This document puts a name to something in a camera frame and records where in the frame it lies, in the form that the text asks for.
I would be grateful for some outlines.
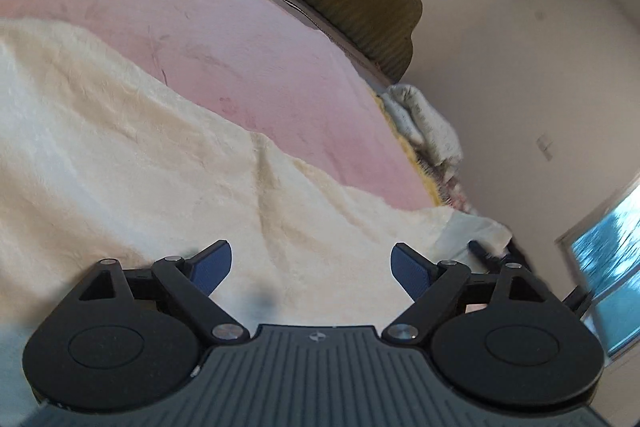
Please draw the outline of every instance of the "pink bed sheet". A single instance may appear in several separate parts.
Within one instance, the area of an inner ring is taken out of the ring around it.
[[[83,26],[173,90],[396,208],[433,206],[369,88],[269,0],[0,0]]]

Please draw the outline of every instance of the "silver screw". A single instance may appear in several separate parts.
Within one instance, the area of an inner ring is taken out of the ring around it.
[[[394,324],[386,332],[398,341],[410,341],[418,336],[418,328],[409,324]]]
[[[234,341],[239,339],[244,333],[244,329],[237,324],[218,324],[211,334],[221,341]]]

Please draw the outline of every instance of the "window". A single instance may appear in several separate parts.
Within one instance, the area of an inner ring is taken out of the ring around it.
[[[593,291],[588,315],[610,357],[640,339],[640,178],[559,239],[578,281]]]

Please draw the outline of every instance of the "window frame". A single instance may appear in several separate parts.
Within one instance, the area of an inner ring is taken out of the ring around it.
[[[589,288],[587,279],[580,269],[578,260],[575,257],[573,248],[574,242],[581,236],[583,236],[586,232],[595,227],[595,225],[597,225],[605,216],[607,216],[607,214],[609,214],[612,210],[619,206],[622,201],[626,200],[626,198],[628,198],[629,195],[638,187],[640,187],[640,172],[635,175],[635,177],[629,184],[614,192],[609,198],[607,198],[592,212],[590,212],[584,219],[581,219],[577,225],[575,225],[567,232],[563,233],[558,239],[556,239],[556,245],[558,245],[558,248],[564,255],[564,258],[569,266],[569,270],[572,274],[572,277],[574,278],[575,283],[583,286],[584,288]],[[615,281],[611,286],[606,288],[606,290],[602,291],[599,295],[597,295],[597,297],[594,296],[593,302],[591,303],[589,310],[585,314],[585,317],[590,316],[593,319],[593,324],[596,330],[595,333],[599,338],[606,339],[606,334],[602,325],[600,312],[598,311],[596,305],[610,296],[613,292],[620,288],[620,286],[631,279],[631,277],[638,274],[638,272],[640,272],[640,263],[636,263],[636,265],[632,266],[622,277]],[[607,353],[606,346],[603,347],[605,348],[605,352],[609,359],[616,360],[624,355],[627,351],[632,349],[638,342],[640,342],[640,331],[636,333],[636,335],[630,341],[628,341],[628,343],[611,354]]]

